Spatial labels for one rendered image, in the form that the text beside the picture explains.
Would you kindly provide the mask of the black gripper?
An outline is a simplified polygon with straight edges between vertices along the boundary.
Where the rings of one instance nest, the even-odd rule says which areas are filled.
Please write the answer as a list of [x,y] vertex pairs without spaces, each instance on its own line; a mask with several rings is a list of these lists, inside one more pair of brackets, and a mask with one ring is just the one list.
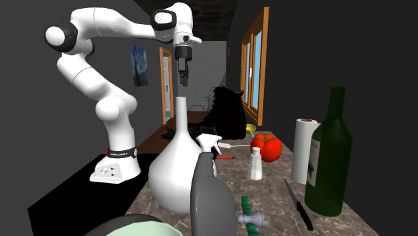
[[192,60],[192,47],[177,46],[175,48],[175,59],[178,61],[180,84],[188,86],[188,61]]

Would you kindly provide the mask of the wooden framed door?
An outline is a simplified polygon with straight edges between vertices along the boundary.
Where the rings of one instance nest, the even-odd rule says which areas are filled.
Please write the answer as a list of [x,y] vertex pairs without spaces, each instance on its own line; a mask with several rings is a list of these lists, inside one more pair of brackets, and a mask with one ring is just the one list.
[[173,117],[173,80],[171,52],[163,47],[159,48],[160,75],[161,75],[161,101],[163,124]]

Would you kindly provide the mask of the blue night sky painting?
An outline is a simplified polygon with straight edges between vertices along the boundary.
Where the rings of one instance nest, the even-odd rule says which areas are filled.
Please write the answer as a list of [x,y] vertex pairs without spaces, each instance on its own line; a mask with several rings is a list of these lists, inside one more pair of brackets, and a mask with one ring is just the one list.
[[133,84],[135,87],[147,86],[148,70],[147,70],[147,52],[134,44],[130,45],[131,64],[133,74]]

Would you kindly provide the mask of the black jagged object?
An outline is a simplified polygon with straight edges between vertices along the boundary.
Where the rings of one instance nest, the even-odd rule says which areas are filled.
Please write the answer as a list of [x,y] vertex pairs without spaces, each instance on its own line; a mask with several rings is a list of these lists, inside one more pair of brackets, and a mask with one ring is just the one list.
[[163,139],[167,139],[167,140],[171,141],[176,134],[176,130],[175,129],[170,129],[167,125],[165,126],[165,128],[166,128],[167,132],[162,134],[161,137]]

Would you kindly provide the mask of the black boot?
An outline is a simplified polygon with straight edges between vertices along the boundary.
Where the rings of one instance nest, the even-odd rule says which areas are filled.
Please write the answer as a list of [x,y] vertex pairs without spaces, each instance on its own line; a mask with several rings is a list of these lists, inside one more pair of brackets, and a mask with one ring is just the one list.
[[238,140],[246,137],[247,120],[242,106],[243,91],[232,91],[225,86],[214,89],[214,103],[203,121],[196,126],[214,128],[223,140]]

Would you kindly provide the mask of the wooden framed window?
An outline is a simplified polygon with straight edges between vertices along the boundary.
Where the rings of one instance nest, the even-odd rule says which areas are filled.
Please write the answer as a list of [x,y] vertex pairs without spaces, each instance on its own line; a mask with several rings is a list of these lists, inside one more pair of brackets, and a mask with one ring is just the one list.
[[264,7],[241,40],[242,105],[257,126],[263,123],[269,7]]

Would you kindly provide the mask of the white spatula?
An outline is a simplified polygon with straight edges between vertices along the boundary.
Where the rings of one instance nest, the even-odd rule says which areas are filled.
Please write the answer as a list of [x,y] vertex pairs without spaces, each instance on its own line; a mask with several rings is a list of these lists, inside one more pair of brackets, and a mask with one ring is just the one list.
[[245,145],[231,145],[229,143],[222,143],[222,142],[218,142],[218,146],[220,148],[226,148],[226,149],[230,149],[230,148],[240,148],[240,147],[249,147],[251,146],[250,144],[245,144]]

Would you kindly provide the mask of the white long-necked vase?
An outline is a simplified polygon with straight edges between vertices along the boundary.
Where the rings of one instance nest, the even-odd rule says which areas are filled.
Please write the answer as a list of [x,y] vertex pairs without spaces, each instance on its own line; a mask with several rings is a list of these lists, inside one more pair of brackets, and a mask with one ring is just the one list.
[[185,97],[176,97],[176,131],[173,139],[149,167],[149,186],[165,210],[179,215],[190,213],[190,191],[200,146],[188,132]]

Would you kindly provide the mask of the clear salt shaker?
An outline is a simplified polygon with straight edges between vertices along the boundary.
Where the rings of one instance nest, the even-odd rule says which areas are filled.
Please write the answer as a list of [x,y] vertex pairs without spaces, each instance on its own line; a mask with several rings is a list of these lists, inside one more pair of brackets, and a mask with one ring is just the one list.
[[262,159],[260,151],[261,149],[259,147],[253,147],[251,150],[249,170],[247,173],[248,178],[250,178],[251,180],[261,180],[263,178]]

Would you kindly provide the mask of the grey spray bottle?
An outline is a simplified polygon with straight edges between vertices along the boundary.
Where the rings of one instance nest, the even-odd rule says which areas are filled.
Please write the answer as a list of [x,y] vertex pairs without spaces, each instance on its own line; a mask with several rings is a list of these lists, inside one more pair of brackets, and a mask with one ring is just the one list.
[[217,135],[203,133],[197,138],[202,148],[192,179],[190,214],[192,236],[237,236],[236,210],[231,190],[214,175]]

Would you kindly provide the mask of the white paper towel roll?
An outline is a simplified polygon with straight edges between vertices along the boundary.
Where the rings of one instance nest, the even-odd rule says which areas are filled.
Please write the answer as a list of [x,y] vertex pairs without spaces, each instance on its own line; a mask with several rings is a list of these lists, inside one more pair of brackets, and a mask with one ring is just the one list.
[[296,120],[291,169],[291,179],[294,182],[306,183],[311,137],[319,125],[320,123],[313,119]]

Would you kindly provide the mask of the green comb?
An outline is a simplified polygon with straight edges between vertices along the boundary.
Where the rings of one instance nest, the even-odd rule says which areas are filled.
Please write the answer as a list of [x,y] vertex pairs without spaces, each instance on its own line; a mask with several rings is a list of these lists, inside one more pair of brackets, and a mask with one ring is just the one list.
[[[241,197],[241,207],[242,213],[245,216],[251,216],[253,213],[251,211],[251,206],[249,204],[249,198],[247,196]],[[260,233],[257,231],[257,228],[252,223],[246,223],[248,236],[260,236]]]

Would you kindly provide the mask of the pale grey chess pawn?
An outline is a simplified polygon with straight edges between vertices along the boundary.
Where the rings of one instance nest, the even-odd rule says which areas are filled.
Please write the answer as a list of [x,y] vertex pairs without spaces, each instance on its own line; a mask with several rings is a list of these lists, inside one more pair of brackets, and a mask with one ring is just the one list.
[[258,228],[263,228],[265,226],[265,216],[263,212],[255,212],[251,215],[238,215],[236,221],[240,224],[252,224]]

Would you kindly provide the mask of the pale green bowl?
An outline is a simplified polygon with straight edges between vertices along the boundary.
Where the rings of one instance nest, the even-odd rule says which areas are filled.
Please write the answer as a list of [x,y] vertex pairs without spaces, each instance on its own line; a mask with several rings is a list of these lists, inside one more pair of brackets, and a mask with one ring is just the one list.
[[151,215],[130,214],[106,221],[84,236],[183,236],[183,234]]

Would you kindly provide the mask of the black robot stand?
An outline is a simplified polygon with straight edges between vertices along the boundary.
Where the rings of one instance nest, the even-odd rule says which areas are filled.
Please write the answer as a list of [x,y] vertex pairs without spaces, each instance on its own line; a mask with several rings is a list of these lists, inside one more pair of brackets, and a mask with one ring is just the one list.
[[125,215],[148,180],[157,154],[139,154],[140,175],[120,184],[91,182],[99,155],[28,208],[33,236],[84,236],[110,219]]

